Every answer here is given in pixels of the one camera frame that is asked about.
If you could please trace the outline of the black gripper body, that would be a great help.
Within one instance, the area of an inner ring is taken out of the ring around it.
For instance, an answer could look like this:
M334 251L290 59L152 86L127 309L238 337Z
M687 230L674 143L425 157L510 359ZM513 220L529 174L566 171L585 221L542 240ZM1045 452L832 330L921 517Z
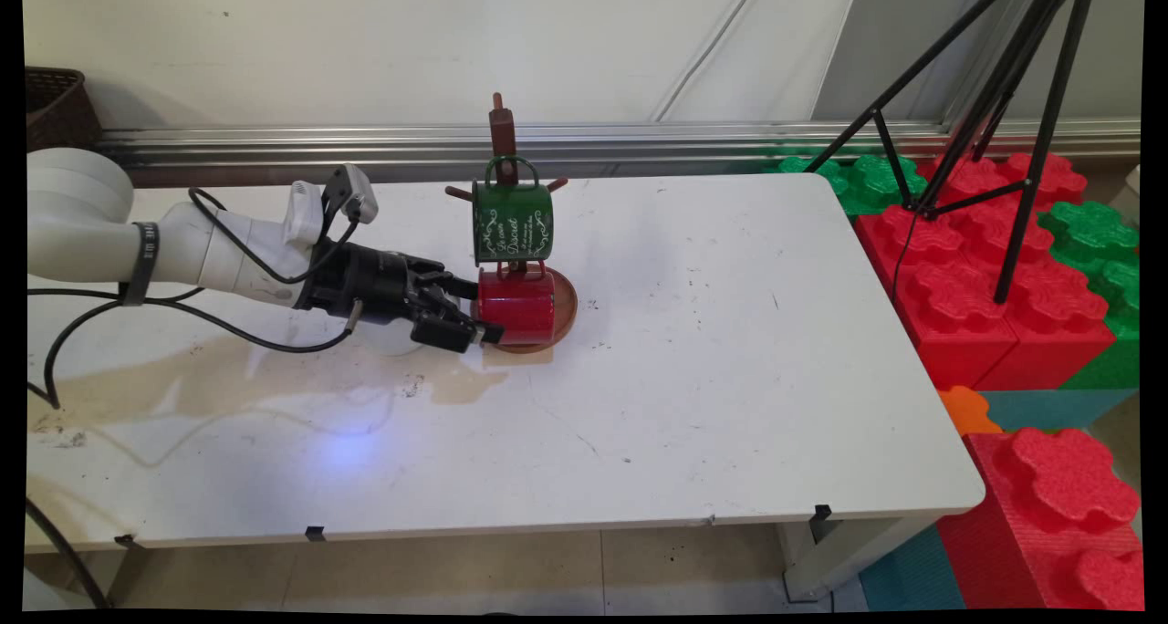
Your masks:
M433 270L433 262L417 255L389 254L354 243L314 247L310 263L318 261L322 266L304 280L297 308L321 308L327 316L348 319L360 301L360 320L377 325L399 319L412 323L416 308L409 303L409 292L413 278Z

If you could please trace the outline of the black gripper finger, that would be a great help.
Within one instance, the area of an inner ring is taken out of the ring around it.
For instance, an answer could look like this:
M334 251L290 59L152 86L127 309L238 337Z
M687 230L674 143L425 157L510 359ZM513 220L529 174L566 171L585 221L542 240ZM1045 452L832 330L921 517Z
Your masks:
M506 332L505 326L465 316L449 300L413 307L412 323L413 342L456 353L473 345L498 344Z
M475 280L456 277L442 262L430 259L413 259L413 287L418 292L430 290L442 292L443 298L454 296L470 301L475 301L479 296Z

